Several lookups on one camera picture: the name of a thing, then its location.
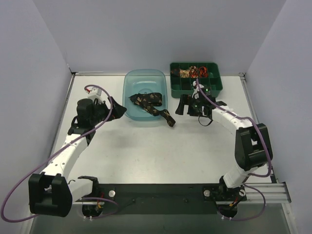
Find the black gold patterned tie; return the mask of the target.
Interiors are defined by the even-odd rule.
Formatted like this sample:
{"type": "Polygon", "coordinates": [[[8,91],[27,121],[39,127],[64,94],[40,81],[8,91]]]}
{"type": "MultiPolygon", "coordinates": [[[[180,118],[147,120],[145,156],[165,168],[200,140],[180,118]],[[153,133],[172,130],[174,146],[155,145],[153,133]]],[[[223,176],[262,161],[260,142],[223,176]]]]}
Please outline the black gold patterned tie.
{"type": "Polygon", "coordinates": [[[169,111],[167,109],[156,109],[156,107],[160,107],[163,104],[161,93],[134,94],[129,97],[129,100],[155,117],[162,116],[170,127],[174,127],[176,121],[172,118],[169,111]]]}

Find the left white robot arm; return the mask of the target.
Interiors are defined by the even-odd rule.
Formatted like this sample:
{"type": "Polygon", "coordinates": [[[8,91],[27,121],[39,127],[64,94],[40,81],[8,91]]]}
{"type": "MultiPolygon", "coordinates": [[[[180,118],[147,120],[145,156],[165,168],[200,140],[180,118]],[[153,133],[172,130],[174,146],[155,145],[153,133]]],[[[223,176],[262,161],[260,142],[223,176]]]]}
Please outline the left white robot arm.
{"type": "Polygon", "coordinates": [[[67,180],[77,159],[91,143],[96,126],[119,119],[127,111],[112,97],[109,100],[112,101],[111,109],[99,98],[84,98],[77,102],[77,115],[72,120],[62,149],[41,173],[32,174],[28,180],[31,213],[65,217],[73,202],[100,194],[96,177],[83,175],[72,182],[67,180]]]}

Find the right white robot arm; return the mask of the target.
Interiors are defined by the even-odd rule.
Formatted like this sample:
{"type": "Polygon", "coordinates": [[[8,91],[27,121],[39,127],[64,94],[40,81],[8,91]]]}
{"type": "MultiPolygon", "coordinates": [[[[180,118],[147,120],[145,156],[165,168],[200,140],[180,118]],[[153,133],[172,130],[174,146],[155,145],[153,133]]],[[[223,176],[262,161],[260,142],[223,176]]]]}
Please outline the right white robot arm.
{"type": "Polygon", "coordinates": [[[263,176],[271,174],[273,154],[266,125],[256,124],[250,117],[240,117],[226,103],[200,92],[181,95],[175,113],[182,115],[185,106],[188,115],[209,118],[235,137],[234,165],[219,180],[215,193],[218,200],[229,200],[238,194],[249,177],[260,177],[255,171],[264,165],[268,166],[268,171],[263,176]]]}

